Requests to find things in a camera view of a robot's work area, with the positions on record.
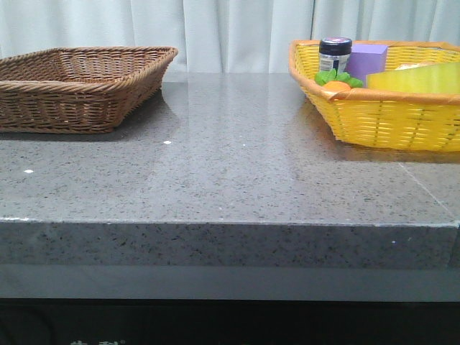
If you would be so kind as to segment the toy bread loaf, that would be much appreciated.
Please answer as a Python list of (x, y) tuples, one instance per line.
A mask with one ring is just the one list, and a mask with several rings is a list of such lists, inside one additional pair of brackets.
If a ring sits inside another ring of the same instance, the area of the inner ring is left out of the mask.
[(435, 65), (435, 62), (425, 61), (421, 63), (404, 63), (396, 67), (396, 70), (407, 70), (412, 68), (422, 68), (429, 65)]

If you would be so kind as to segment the purple foam block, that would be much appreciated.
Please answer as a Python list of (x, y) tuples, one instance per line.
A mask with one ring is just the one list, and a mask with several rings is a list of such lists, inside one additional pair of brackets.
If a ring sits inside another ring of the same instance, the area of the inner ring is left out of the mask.
[(351, 77), (367, 84), (367, 76), (385, 71), (388, 46), (378, 44), (355, 44), (346, 66)]

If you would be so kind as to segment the orange toy carrot green leaves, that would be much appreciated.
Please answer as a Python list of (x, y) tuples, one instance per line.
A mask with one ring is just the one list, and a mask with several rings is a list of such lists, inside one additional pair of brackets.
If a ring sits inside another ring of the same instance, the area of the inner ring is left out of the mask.
[(352, 77), (347, 72), (339, 73), (336, 69), (317, 72), (314, 81), (329, 91), (350, 91), (353, 88), (364, 87), (362, 80)]

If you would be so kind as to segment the white curtain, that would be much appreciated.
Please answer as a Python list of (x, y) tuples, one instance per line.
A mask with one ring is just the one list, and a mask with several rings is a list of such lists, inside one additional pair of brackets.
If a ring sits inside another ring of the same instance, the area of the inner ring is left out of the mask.
[(1, 55), (173, 46), (172, 70), (284, 73), (293, 40), (459, 43), (457, 1), (3, 1)]

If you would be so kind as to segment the yellow woven plastic basket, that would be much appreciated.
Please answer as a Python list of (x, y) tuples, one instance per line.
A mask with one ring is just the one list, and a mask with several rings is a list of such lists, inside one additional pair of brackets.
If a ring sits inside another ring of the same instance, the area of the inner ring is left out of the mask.
[(294, 40), (289, 69), (337, 140), (397, 150), (459, 151), (459, 95), (354, 88), (327, 91), (316, 84), (317, 40)]

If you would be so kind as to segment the brown wicker basket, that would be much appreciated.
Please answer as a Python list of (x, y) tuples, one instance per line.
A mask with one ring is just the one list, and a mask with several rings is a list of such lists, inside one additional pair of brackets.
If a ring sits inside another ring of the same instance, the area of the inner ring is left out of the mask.
[(1, 59), (1, 132), (112, 132), (162, 86), (175, 47), (56, 47)]

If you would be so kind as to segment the dark blue lidded jar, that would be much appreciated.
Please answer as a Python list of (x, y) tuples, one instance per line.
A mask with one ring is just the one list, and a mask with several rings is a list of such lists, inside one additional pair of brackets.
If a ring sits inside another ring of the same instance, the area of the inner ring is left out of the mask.
[(344, 72), (351, 56), (352, 44), (352, 39), (348, 37), (323, 38), (318, 49), (319, 70), (335, 69), (337, 73)]

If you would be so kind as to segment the yellow packing tape roll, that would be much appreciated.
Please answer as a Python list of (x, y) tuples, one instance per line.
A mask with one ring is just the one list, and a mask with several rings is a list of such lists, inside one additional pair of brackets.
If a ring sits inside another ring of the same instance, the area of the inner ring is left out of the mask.
[(459, 93), (459, 62), (369, 74), (367, 87), (404, 93)]

